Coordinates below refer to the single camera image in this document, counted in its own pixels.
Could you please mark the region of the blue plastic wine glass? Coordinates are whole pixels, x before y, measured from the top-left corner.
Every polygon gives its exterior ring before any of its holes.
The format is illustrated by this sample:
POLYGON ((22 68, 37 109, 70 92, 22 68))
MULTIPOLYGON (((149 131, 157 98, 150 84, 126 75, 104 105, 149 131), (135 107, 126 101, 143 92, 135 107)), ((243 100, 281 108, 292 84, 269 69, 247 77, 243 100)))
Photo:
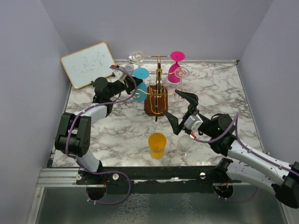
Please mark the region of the blue plastic wine glass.
MULTIPOLYGON (((137 68, 134 70, 134 76, 138 79, 147 79, 150 75, 150 72, 146 68, 137 68)), ((145 101, 147 98, 147 86, 142 81, 140 84, 137 85, 136 94, 133 96, 133 99, 138 102, 145 101)))

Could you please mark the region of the clear champagne flute glass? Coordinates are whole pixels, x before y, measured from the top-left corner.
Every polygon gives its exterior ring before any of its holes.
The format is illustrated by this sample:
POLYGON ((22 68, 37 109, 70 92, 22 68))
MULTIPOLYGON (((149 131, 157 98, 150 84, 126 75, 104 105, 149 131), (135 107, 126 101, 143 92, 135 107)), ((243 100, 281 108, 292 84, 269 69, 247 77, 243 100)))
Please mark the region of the clear champagne flute glass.
POLYGON ((140 68, 143 65, 145 53, 142 51, 136 51, 131 56, 138 61, 138 64, 136 64, 136 65, 137 65, 137 68, 140 68))

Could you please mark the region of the short clear glass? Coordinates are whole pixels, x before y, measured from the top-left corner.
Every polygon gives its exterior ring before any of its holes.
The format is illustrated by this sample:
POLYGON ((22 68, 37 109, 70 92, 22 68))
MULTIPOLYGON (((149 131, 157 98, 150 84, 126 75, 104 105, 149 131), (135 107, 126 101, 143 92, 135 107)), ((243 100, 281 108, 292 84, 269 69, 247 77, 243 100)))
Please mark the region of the short clear glass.
POLYGON ((177 141, 177 150, 181 155, 186 156, 192 145, 193 139, 189 135, 183 135, 177 141))

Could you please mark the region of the pink plastic wine glass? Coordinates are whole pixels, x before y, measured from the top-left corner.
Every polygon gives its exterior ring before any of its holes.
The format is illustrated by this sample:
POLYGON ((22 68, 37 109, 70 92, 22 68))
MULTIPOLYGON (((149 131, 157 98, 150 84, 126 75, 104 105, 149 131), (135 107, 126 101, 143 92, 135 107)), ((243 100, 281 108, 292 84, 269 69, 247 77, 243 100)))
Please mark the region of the pink plastic wine glass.
POLYGON ((174 71, 177 68, 180 68, 178 62, 183 61, 185 59, 185 54, 182 51, 174 51, 170 54, 170 58, 175 62, 168 70, 168 81, 171 83, 179 83, 180 78, 174 74, 174 71))

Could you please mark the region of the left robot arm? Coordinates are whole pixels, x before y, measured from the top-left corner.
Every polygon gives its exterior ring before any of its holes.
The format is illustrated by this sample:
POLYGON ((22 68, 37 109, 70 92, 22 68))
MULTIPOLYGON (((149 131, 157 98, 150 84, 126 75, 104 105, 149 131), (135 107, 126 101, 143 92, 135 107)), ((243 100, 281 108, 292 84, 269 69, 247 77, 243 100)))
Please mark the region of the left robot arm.
POLYGON ((88 171, 87 179, 98 184, 103 180, 102 163, 89 150, 91 126, 106 118, 112 111, 112 98, 125 91, 131 95, 135 87, 143 81, 136 77, 126 77, 124 81, 109 82, 106 78, 97 78, 92 85, 95 95, 90 107, 77 112, 64 112, 61 116, 54 147, 63 154, 75 159, 77 164, 88 171))

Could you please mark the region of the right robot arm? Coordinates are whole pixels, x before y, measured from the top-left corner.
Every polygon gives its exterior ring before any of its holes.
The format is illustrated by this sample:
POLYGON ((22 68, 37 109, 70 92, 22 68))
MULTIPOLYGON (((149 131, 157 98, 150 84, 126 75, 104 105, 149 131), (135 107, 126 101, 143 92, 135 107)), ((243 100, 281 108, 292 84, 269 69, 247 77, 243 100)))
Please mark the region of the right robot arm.
POLYGON ((298 162, 280 161, 248 146, 238 135, 237 115, 231 118, 228 114, 217 114, 209 119, 199 113, 197 95, 180 90, 175 92, 189 102, 188 110, 181 122, 167 111, 164 114, 175 135, 184 131, 190 139, 205 142, 215 153, 224 156, 214 172, 217 181, 246 182, 269 191, 290 208, 299 207, 298 162), (210 140, 200 140, 196 133, 204 134, 210 140))

